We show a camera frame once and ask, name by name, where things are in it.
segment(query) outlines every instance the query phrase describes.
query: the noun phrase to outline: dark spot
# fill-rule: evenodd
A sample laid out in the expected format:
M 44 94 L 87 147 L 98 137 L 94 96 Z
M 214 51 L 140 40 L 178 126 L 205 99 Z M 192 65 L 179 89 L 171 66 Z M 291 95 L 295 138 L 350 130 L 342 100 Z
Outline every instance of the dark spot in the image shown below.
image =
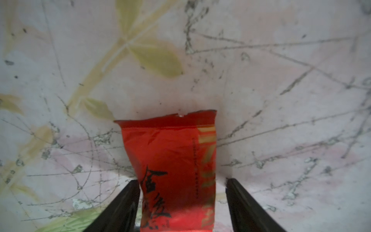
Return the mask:
M 329 174 L 329 175 L 331 175 L 331 167 L 330 166 L 327 166 L 327 167 L 325 167 L 325 169 L 322 171 L 322 173 L 325 173 L 325 174 Z
M 330 138 L 327 143 L 325 143 L 326 145 L 329 145 L 329 146 L 332 146 L 336 143 L 340 142 L 339 139 L 337 137 L 332 137 Z
M 371 85 L 371 76 L 370 76 L 370 77 L 367 77 L 366 79 L 364 79 L 364 80 L 362 81 L 362 84 L 363 84 L 364 86 L 370 86 L 370 85 Z
M 43 154 L 41 154 L 41 158 L 43 160 L 47 160 L 48 158 L 50 157 L 50 149 L 47 149 L 43 152 Z
M 350 88 L 352 88 L 352 84 L 354 83 L 354 81 L 355 81 L 355 76 L 352 76 L 351 81 L 349 82 L 349 84 L 348 84 L 345 88 L 346 88 L 346 89 L 350 89 Z
M 250 61 L 250 56 L 246 52 L 241 53 L 241 60 L 242 61 Z
M 364 14 L 371 14 L 371 2 L 368 0 L 360 0 L 361 10 Z
M 17 159 L 16 165 L 17 166 L 24 166 L 24 162 L 21 159 Z
M 82 172 L 82 166 L 77 165 L 76 168 L 71 173 L 75 174 L 75 173 L 80 173 L 80 172 Z
M 4 60 L 4 62 L 5 62 L 6 65 L 14 65 L 13 61 Z
M 196 8 L 196 1 L 188 1 L 185 6 L 185 12 L 187 12 L 189 8 L 194 10 Z

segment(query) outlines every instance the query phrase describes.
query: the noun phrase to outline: snack package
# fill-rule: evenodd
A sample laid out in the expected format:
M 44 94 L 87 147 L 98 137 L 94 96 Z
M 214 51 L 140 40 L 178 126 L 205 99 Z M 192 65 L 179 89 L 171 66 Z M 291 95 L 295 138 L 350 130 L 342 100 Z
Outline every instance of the snack package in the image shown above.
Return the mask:
M 115 121 L 143 191 L 141 232 L 211 232 L 216 111 Z

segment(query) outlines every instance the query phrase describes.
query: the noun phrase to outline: leaf print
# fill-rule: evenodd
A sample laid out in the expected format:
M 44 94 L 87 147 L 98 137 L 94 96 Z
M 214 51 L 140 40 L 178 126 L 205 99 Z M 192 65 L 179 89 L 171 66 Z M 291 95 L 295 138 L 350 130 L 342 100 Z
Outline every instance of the leaf print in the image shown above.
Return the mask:
M 0 94 L 0 110 L 5 109 L 10 112 L 23 114 L 22 110 L 16 105 L 20 98 L 13 95 Z
M 17 17 L 18 0 L 6 0 L 3 3 L 5 4 L 2 13 L 5 15 L 4 35 L 6 38 L 3 46 L 3 57 L 6 57 L 26 35 L 31 35 L 50 43 L 50 37 L 47 33 L 43 33 L 33 26 L 23 24 Z
M 116 12 L 124 35 L 130 31 L 137 19 L 142 6 L 142 0 L 116 0 Z
M 182 64 L 178 57 L 156 43 L 130 45 L 129 50 L 145 69 L 152 70 L 167 78 L 173 78 L 183 73 Z
M 13 194 L 23 194 L 32 198 L 34 201 L 39 202 L 40 199 L 37 193 L 30 187 L 23 185 L 23 184 L 13 184 L 12 187 Z
M 171 7 L 175 4 L 181 2 L 180 0 L 166 0 L 158 9 L 156 9 L 148 18 L 143 20 L 141 23 L 136 25 L 128 36 L 128 40 L 132 40 L 144 32 L 146 29 L 150 28 L 161 16 L 163 16 Z
M 52 223 L 36 230 L 35 232 L 81 232 L 88 227 L 100 214 L 99 209 L 85 209 L 66 214 Z
M 110 73 L 112 69 L 129 54 L 129 50 L 125 48 L 117 56 L 114 56 L 114 54 L 123 46 L 123 44 L 124 41 L 121 38 L 118 39 L 103 57 L 103 59 L 96 64 L 86 76 L 85 80 L 81 83 L 82 85 L 80 85 L 75 93 L 71 96 L 67 104 L 69 110 L 68 113 L 70 116 L 74 117 L 77 113 L 81 99 L 87 97 L 93 88 L 103 79 L 103 77 Z
M 2 175 L 5 175 L 5 173 L 8 172 L 11 173 L 11 170 L 13 170 L 15 174 L 8 184 L 0 185 L 0 198 L 5 197 L 7 193 L 13 191 L 12 188 L 15 186 L 15 183 L 18 183 L 24 174 L 24 172 L 21 170 L 39 157 L 41 150 L 47 144 L 51 144 L 52 142 L 53 131 L 48 126 L 44 125 L 34 131 L 32 138 L 27 144 L 19 147 L 17 161 L 10 162 L 1 168 Z
M 108 109 L 106 103 L 93 99 L 93 98 L 86 98 L 84 101 L 84 105 L 86 109 L 95 117 L 103 118 L 108 120 L 115 120 L 112 112 Z

